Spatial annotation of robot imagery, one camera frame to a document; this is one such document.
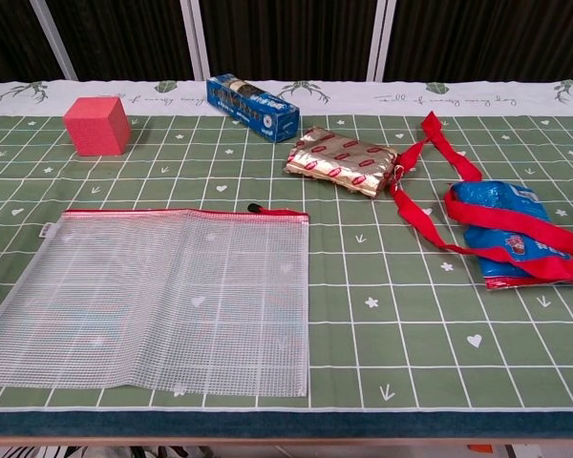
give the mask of red lanyard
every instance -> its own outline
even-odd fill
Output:
[[[458,222],[524,234],[570,255],[571,259],[565,260],[558,256],[547,256],[536,260],[516,260],[512,258],[509,251],[500,246],[463,248],[446,243],[441,238],[431,219],[401,189],[399,180],[415,166],[422,152],[422,147],[427,142],[432,142],[436,146],[465,181],[481,181],[482,175],[474,164],[465,156],[459,155],[446,140],[441,132],[441,123],[433,112],[422,121],[422,130],[427,137],[415,143],[399,157],[395,166],[395,180],[389,188],[399,209],[399,215],[438,248],[454,251],[461,255],[476,255],[497,262],[508,262],[539,280],[547,282],[570,281],[573,283],[573,233],[542,219],[512,210],[461,202],[456,199],[452,189],[449,189],[444,196],[448,216]]]

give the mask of aluminum foil box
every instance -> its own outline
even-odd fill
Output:
[[[231,73],[206,80],[206,90],[210,105],[270,141],[283,141],[298,132],[299,108]]]

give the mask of cube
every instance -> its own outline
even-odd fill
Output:
[[[131,133],[118,97],[80,97],[64,124],[80,156],[122,155]]]

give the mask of blue package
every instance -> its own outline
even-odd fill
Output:
[[[549,216],[537,195],[530,189],[502,181],[464,181],[453,186],[458,200],[491,208],[502,208],[522,213],[549,222]],[[547,256],[558,256],[565,260],[570,257],[554,248],[531,239],[524,234],[469,226],[465,231],[465,241],[472,248],[492,248],[502,246],[516,260],[536,260]],[[520,268],[504,263],[478,258],[484,278],[531,279]],[[500,286],[514,286],[502,281]]]
[[[299,130],[299,108],[231,73],[206,80],[206,92],[210,105],[270,141],[292,138]]]

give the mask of mesh zipper pouch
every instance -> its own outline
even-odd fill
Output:
[[[0,386],[304,396],[308,215],[69,211],[0,305]]]

